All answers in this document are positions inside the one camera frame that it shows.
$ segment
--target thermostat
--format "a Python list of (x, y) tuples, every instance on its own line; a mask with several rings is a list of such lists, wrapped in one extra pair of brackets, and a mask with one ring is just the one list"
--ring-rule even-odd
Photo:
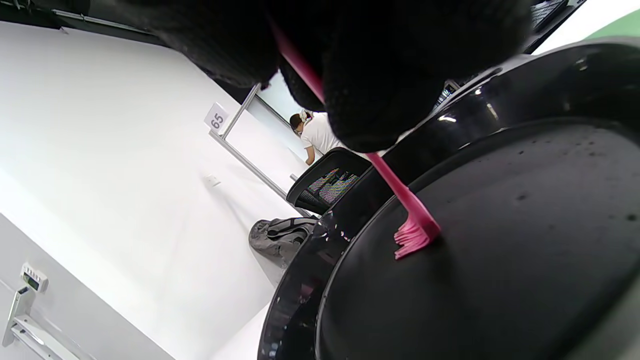
[(31, 265), (29, 265), (29, 263), (24, 263), (24, 265), (22, 266), (20, 277), (38, 293), (43, 293), (47, 289), (47, 285), (49, 285), (47, 276), (42, 272), (34, 269)]

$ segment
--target ceiling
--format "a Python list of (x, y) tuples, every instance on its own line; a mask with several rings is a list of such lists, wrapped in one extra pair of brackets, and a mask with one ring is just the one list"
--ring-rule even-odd
[[(28, 0), (18, 0), (18, 3), (22, 6), (16, 7), (14, 0), (0, 0), (0, 21), (54, 29), (72, 28), (166, 46), (162, 40), (145, 32), (144, 29), (137, 28), (125, 15), (117, 11), (115, 0), (31, 0), (30, 6), (28, 6)], [(59, 12), (53, 10), (71, 13), (76, 16), (84, 15), (85, 17), (106, 20), (124, 25), (125, 28), (62, 16)], [(216, 79), (210, 71), (203, 68), (200, 69), (239, 103), (244, 101), (250, 91), (250, 89), (236, 88), (220, 79)]]

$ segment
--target black chair back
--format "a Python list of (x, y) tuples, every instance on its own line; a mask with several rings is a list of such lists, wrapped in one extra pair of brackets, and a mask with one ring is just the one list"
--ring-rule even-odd
[(322, 215), (370, 166), (363, 157), (342, 147), (334, 148), (300, 176), (289, 190), (287, 201)]

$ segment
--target pink handle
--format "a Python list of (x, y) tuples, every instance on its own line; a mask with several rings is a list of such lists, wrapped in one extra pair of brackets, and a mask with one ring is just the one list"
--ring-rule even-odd
[(389, 165), (382, 160), (380, 155), (375, 152), (371, 152), (367, 154), (369, 160), (376, 168), (376, 170), (380, 173), (380, 176), (387, 182), (391, 190), (396, 194), (398, 200), (408, 209), (412, 209), (413, 204), (413, 196), (411, 190), (403, 184), (402, 181), (398, 178), (398, 176), (391, 170)]
[(289, 41), (271, 17), (269, 18), (269, 22), (271, 23), (271, 29), (276, 38), (280, 54), (282, 54), (287, 62), (289, 62), (289, 65), (300, 75), (302, 80), (311, 88), (311, 91), (313, 91), (324, 104), (322, 79), (316, 74), (315, 70), (307, 63), (306, 59), (298, 52), (298, 49), (293, 46), (291, 41)]

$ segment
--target dark hair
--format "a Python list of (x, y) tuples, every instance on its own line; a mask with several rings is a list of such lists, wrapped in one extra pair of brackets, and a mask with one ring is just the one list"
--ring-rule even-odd
[(291, 125), (291, 129), (295, 131), (298, 126), (302, 124), (302, 119), (300, 118), (300, 114), (293, 114), (289, 118), (289, 125)]

